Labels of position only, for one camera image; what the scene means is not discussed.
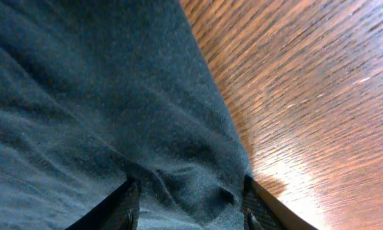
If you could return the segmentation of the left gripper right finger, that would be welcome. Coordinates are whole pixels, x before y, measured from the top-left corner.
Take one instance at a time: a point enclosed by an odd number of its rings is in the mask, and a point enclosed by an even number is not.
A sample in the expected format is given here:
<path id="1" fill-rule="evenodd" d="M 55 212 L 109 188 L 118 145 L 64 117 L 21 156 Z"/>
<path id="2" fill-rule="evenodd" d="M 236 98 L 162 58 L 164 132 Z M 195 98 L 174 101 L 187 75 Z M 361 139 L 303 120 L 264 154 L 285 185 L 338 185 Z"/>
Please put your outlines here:
<path id="1" fill-rule="evenodd" d="M 245 230 L 317 230 L 245 175 L 243 205 Z"/>

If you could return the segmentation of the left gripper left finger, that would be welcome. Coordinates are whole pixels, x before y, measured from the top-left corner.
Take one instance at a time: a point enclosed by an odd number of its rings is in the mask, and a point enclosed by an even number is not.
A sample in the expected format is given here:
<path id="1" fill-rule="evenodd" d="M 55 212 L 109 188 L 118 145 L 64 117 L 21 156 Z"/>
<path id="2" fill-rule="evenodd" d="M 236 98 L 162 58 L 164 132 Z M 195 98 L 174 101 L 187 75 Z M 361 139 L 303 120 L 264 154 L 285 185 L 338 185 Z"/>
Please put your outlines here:
<path id="1" fill-rule="evenodd" d="M 140 182 L 134 178 L 128 178 L 66 230 L 136 230 L 140 193 Z"/>

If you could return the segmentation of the dark green Nike t-shirt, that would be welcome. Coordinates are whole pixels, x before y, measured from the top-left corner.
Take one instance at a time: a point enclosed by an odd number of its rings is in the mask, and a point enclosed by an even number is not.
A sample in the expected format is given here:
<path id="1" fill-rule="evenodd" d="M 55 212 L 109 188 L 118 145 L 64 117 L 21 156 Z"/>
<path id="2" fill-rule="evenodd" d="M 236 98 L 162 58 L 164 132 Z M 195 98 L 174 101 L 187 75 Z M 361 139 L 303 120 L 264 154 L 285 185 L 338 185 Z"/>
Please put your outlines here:
<path id="1" fill-rule="evenodd" d="M 243 229 L 248 155 L 178 1 L 0 1 L 0 229 L 127 179 L 139 229 Z"/>

